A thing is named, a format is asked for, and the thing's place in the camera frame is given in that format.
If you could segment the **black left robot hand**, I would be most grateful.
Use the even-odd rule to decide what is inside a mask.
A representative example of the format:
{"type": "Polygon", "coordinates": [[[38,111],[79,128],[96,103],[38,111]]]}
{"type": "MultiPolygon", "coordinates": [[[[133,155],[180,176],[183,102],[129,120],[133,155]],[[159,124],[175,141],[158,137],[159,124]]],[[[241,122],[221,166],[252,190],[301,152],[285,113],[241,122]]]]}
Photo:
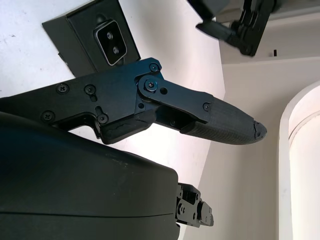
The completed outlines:
{"type": "Polygon", "coordinates": [[[252,1],[245,0],[239,20],[229,27],[213,19],[204,18],[196,28],[204,34],[237,48],[244,56],[254,57],[258,50],[274,3],[271,0],[259,0],[254,9],[252,1]]]}

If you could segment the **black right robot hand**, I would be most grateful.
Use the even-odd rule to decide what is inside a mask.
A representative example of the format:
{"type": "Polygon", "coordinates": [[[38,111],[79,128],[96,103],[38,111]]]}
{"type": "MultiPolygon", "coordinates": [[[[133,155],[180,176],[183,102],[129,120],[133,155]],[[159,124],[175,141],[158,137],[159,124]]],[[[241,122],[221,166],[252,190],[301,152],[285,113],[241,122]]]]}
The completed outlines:
{"type": "Polygon", "coordinates": [[[214,224],[172,168],[112,148],[152,124],[230,145],[267,129],[209,93],[163,78],[147,58],[0,100],[3,240],[176,240],[214,224]]]}

